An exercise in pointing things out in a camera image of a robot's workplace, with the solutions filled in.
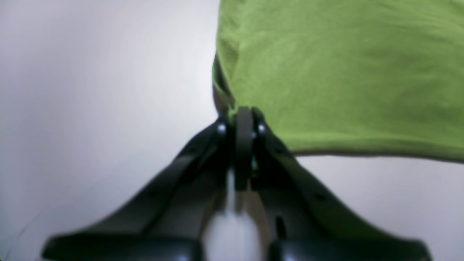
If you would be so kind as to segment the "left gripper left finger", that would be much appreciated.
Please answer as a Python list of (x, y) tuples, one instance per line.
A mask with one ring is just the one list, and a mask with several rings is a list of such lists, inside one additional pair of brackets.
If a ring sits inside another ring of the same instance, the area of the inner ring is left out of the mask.
[(195, 135), (176, 158), (108, 217), (51, 237), (48, 261), (201, 261), (204, 212), (225, 184), (227, 117)]

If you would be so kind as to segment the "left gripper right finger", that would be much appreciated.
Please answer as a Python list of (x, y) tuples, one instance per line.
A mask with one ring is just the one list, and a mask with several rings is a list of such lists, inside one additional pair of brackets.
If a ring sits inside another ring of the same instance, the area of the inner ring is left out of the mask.
[(360, 218), (300, 165), (256, 107), (236, 114), (236, 190), (258, 193), (269, 261), (430, 261), (421, 241)]

